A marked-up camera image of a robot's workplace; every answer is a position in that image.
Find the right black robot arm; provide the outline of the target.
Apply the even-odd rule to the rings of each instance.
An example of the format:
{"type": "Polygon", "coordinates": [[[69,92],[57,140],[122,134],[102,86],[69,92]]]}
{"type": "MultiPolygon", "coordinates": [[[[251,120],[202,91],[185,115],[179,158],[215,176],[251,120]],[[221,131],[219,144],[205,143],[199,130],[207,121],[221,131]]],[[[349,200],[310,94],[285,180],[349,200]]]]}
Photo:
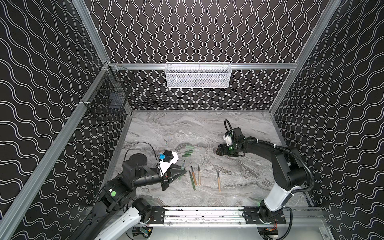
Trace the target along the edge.
{"type": "Polygon", "coordinates": [[[223,139],[226,143],[218,146],[217,155],[237,158],[248,153],[262,157],[272,164],[275,183],[268,196],[260,203],[261,216],[277,215],[291,196],[313,189],[314,176],[295,148],[245,137],[240,128],[226,128],[223,139]]]}

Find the tan pen left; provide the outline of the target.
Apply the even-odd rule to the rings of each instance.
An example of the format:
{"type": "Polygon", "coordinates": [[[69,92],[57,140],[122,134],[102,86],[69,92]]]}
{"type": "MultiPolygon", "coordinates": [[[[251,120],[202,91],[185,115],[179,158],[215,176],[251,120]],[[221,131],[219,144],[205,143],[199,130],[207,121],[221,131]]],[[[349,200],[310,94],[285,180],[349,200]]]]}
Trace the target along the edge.
{"type": "Polygon", "coordinates": [[[201,186],[201,169],[200,169],[200,164],[198,164],[198,185],[201,186]]]}

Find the aluminium frame bar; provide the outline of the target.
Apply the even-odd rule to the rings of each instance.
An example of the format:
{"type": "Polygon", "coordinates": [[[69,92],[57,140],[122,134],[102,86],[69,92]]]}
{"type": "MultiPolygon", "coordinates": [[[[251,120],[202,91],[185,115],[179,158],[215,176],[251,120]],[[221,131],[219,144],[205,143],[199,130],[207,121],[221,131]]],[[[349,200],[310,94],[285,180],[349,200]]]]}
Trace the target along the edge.
{"type": "Polygon", "coordinates": [[[97,87],[103,80],[104,75],[109,70],[109,63],[105,62],[99,71],[98,75],[94,79],[91,86],[88,88],[85,95],[81,98],[77,107],[66,121],[65,125],[44,154],[42,160],[39,162],[32,175],[16,197],[15,201],[10,206],[4,218],[1,220],[1,239],[9,240],[15,233],[22,218],[27,212],[28,208],[32,204],[36,195],[38,194],[41,186],[48,177],[52,168],[56,164],[59,156],[64,150],[65,146],[69,142],[71,136],[76,130],[79,122],[85,115],[87,108],[87,102],[96,91],[97,87]]]}
{"type": "Polygon", "coordinates": [[[231,68],[232,70],[295,70],[298,66],[296,63],[165,63],[165,64],[110,64],[117,68],[125,68],[127,70],[160,70],[165,71],[169,67],[180,70],[192,68],[231,68]]]}

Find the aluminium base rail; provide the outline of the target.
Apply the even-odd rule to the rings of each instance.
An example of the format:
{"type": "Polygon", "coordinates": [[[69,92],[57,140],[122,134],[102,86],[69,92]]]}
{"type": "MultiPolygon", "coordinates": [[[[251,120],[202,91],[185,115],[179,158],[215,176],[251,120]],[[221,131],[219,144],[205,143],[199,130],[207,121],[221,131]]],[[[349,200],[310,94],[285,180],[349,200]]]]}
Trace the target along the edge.
{"type": "MultiPolygon", "coordinates": [[[[325,216],[320,208],[291,207],[293,226],[317,227],[325,225],[325,216]]],[[[133,217],[129,211],[119,211],[107,220],[102,229],[118,220],[133,217]]],[[[152,207],[149,226],[152,227],[278,227],[288,226],[290,211],[284,209],[270,224],[263,223],[259,216],[259,207],[152,207]]]]}

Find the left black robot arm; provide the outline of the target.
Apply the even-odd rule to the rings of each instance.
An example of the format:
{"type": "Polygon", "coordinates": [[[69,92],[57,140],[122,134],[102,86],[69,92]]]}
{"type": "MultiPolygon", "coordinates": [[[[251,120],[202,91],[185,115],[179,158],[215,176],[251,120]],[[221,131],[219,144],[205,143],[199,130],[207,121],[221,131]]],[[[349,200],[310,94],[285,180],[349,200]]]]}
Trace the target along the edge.
{"type": "Polygon", "coordinates": [[[160,155],[158,165],[150,168],[146,155],[131,155],[123,161],[123,171],[102,188],[92,210],[70,239],[96,239],[110,219],[136,197],[137,188],[160,184],[165,191],[173,181],[187,173],[176,165],[178,159],[177,153],[165,151],[160,155]]]}

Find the aluminium frame left bar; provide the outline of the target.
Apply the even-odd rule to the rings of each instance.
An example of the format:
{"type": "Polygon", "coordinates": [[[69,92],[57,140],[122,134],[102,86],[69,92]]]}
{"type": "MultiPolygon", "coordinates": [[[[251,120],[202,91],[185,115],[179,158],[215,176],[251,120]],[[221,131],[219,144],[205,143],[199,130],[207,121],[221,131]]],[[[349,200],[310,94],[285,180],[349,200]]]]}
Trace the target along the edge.
{"type": "Polygon", "coordinates": [[[87,108],[87,102],[96,91],[97,87],[103,80],[104,75],[109,70],[109,63],[105,62],[99,71],[98,75],[94,79],[91,86],[88,88],[85,95],[81,98],[77,107],[66,121],[65,125],[44,154],[42,160],[39,162],[32,175],[16,197],[15,201],[10,206],[4,218],[1,220],[1,239],[9,240],[15,233],[22,218],[27,212],[28,208],[32,204],[36,195],[38,194],[41,186],[48,177],[52,168],[56,164],[59,156],[64,150],[65,146],[69,142],[71,136],[76,130],[79,122],[85,115],[87,108]]]}

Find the aluminium frame back bar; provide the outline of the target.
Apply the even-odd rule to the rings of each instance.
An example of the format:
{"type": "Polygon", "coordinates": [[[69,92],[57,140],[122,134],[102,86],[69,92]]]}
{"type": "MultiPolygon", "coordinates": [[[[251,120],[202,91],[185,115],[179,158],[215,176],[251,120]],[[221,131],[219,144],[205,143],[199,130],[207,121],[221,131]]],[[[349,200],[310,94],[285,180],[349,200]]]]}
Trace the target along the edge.
{"type": "Polygon", "coordinates": [[[160,70],[165,71],[169,67],[180,70],[192,68],[231,68],[232,70],[295,70],[298,66],[296,63],[165,63],[165,64],[110,64],[117,68],[125,68],[127,70],[160,70]]]}

